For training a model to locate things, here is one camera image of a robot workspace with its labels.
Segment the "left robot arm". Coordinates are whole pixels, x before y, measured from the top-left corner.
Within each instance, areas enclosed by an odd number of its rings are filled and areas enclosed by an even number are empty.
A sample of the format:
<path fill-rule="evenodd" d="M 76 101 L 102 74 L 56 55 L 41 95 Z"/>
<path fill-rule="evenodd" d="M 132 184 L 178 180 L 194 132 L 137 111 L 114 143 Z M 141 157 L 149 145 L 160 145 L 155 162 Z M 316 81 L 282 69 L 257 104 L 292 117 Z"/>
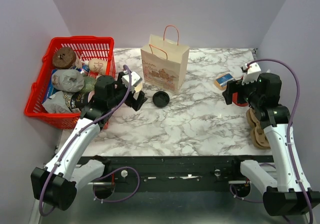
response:
<path fill-rule="evenodd" d="M 91 141 L 102 131 L 113 113 L 126 104 L 138 111 L 147 98 L 142 91 L 142 77 L 126 68 L 112 76 L 100 76 L 94 87 L 94 95 L 80 113 L 76 126 L 60 151 L 43 167 L 31 173 L 33 195 L 39 200 L 41 216 L 47 216 L 43 204 L 53 209 L 67 210 L 77 192 L 92 181 L 110 179 L 115 187 L 114 174 L 129 170 L 129 166 L 111 170 L 110 161 L 94 156 L 88 163 L 76 165 Z"/>

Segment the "black coffee cup lid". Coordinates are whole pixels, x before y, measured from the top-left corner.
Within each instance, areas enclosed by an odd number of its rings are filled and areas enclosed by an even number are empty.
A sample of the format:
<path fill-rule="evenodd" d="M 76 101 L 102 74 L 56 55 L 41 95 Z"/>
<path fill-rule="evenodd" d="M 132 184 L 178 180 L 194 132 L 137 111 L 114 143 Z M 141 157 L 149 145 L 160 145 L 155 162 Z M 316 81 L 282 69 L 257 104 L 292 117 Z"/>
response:
<path fill-rule="evenodd" d="M 157 91 L 152 97 L 152 102 L 156 107 L 163 108 L 170 102 L 170 97 L 164 91 Z"/>

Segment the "white paper coffee cup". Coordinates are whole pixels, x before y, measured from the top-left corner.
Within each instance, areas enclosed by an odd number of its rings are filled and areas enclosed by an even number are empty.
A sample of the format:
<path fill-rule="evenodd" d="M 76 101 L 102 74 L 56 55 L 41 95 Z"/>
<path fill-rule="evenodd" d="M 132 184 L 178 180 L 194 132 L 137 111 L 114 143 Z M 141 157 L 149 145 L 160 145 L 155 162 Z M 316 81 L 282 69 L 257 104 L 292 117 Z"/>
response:
<path fill-rule="evenodd" d="M 139 83 L 135 86 L 134 91 L 136 93 L 140 92 L 143 89 L 143 83 Z"/>

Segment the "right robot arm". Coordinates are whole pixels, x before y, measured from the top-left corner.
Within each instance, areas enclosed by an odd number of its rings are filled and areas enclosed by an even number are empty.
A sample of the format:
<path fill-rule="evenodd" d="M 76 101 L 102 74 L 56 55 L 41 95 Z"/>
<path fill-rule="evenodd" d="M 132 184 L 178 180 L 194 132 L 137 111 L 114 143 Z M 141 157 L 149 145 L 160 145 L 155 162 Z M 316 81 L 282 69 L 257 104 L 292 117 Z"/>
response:
<path fill-rule="evenodd" d="M 293 127 L 289 126 L 291 115 L 286 106 L 279 104 L 281 85 L 278 75 L 262 73 L 251 83 L 228 81 L 222 93 L 228 105 L 233 102 L 234 95 L 237 102 L 249 104 L 270 144 L 276 178 L 253 160 L 238 162 L 230 167 L 234 179 L 247 177 L 260 191 L 270 216 L 306 214 L 320 202 L 320 193 L 312 190 L 298 163 Z"/>

